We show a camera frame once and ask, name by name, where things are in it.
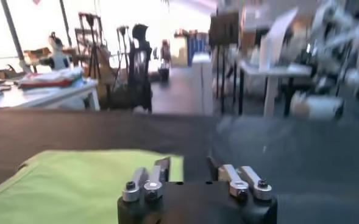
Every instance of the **green cloth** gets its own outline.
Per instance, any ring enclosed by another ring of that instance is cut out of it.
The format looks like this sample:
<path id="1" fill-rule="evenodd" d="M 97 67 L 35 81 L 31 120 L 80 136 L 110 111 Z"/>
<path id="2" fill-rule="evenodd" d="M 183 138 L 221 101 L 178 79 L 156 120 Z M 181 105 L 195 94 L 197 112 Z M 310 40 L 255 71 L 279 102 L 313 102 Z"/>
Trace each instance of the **green cloth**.
<path id="1" fill-rule="evenodd" d="M 165 155 L 137 150 L 47 151 L 0 185 L 0 224 L 113 224 L 117 200 L 138 167 Z M 171 157 L 170 180 L 183 179 Z"/>

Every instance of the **white table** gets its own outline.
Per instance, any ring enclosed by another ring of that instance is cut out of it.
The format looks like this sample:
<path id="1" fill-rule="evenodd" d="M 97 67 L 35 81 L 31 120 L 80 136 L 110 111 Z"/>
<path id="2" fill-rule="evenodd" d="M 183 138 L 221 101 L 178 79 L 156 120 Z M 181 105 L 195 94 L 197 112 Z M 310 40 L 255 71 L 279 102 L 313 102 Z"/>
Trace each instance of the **white table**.
<path id="1" fill-rule="evenodd" d="M 249 77 L 264 77 L 268 79 L 266 87 L 265 109 L 263 111 L 264 117 L 273 117 L 274 115 L 274 101 L 277 95 L 279 79 L 289 78 L 289 83 L 293 84 L 293 78 L 310 77 L 311 67 L 303 65 L 291 64 L 289 67 L 273 67 L 268 70 L 259 70 L 259 67 L 252 65 L 248 60 L 243 59 L 241 54 L 236 49 L 229 50 L 227 60 L 231 66 L 237 63 L 240 68 L 240 95 L 239 95 L 239 113 L 240 108 L 243 107 L 243 83 L 244 75 Z"/>
<path id="2" fill-rule="evenodd" d="M 274 115 L 274 101 L 277 96 L 278 82 L 281 78 L 298 78 L 309 77 L 311 75 L 311 68 L 308 66 L 291 64 L 288 67 L 274 67 L 269 70 L 261 71 L 259 67 L 250 65 L 246 60 L 239 60 L 239 68 L 242 69 L 246 75 L 266 77 L 268 79 L 266 87 L 265 109 L 264 117 L 273 117 Z"/>
<path id="3" fill-rule="evenodd" d="M 213 90 L 211 86 L 213 74 L 211 56 L 208 53 L 195 53 L 191 68 L 193 71 L 193 84 L 196 89 L 195 93 L 199 93 L 199 90 L 201 90 L 201 95 L 196 96 L 197 102 L 202 102 L 198 104 L 199 111 L 203 115 L 212 115 Z"/>
<path id="4" fill-rule="evenodd" d="M 13 86 L 11 90 L 4 91 L 0 96 L 0 108 L 58 108 L 74 99 L 89 100 L 92 110 L 99 110 L 96 87 L 98 81 L 80 80 L 67 88 L 37 88 L 23 91 Z"/>

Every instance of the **metal screw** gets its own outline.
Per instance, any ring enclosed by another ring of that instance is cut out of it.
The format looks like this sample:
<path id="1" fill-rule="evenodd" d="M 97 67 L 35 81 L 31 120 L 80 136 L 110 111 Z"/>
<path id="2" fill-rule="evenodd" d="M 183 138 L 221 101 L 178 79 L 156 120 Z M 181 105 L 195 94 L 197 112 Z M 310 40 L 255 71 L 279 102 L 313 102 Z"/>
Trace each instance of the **metal screw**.
<path id="1" fill-rule="evenodd" d="M 269 184 L 267 183 L 267 181 L 265 179 L 258 181 L 258 187 L 266 188 L 267 186 L 269 186 Z"/>
<path id="2" fill-rule="evenodd" d="M 157 192 L 156 191 L 150 191 L 147 193 L 146 195 L 146 200 L 147 201 L 154 201 L 157 199 Z"/>
<path id="3" fill-rule="evenodd" d="M 247 191 L 240 190 L 238 192 L 238 199 L 241 200 L 241 201 L 244 201 L 245 199 L 247 199 Z"/>
<path id="4" fill-rule="evenodd" d="M 135 182 L 133 182 L 133 181 L 130 181 L 130 182 L 127 182 L 126 183 L 126 189 L 127 190 L 132 190 L 132 189 L 134 189 L 136 187 L 136 184 L 135 184 Z"/>

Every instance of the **blue container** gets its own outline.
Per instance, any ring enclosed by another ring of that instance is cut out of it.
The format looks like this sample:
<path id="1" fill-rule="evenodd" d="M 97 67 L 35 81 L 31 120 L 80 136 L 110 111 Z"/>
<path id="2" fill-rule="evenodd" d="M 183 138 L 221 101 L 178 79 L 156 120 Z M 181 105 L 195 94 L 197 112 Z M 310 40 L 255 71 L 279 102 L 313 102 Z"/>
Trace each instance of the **blue container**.
<path id="1" fill-rule="evenodd" d="M 208 34 L 197 33 L 187 38 L 187 65 L 191 66 L 193 56 L 197 52 L 207 52 L 208 50 Z"/>

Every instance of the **pole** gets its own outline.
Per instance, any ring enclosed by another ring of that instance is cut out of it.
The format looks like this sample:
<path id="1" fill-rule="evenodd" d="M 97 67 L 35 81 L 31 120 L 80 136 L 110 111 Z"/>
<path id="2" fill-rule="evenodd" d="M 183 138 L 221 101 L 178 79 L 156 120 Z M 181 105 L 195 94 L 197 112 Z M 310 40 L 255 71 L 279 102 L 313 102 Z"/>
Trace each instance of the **pole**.
<path id="1" fill-rule="evenodd" d="M 13 37 L 15 50 L 16 50 L 16 52 L 18 54 L 18 58 L 21 61 L 24 61 L 23 52 L 22 52 L 22 49 L 21 49 L 20 41 L 19 41 L 18 36 L 16 34 L 13 18 L 11 17 L 11 14 L 10 14 L 9 5 L 7 4 L 7 0 L 1 0 L 1 2 L 2 2 L 2 6 L 3 6 L 4 15 L 6 16 L 7 24 L 9 25 L 11 36 Z"/>
<path id="2" fill-rule="evenodd" d="M 63 20 L 64 20 L 65 32 L 67 33 L 68 44 L 71 47 L 72 42 L 71 42 L 71 37 L 69 36 L 69 26 L 68 26 L 67 14 L 65 13 L 63 0 L 60 0 L 60 7 L 62 8 Z"/>

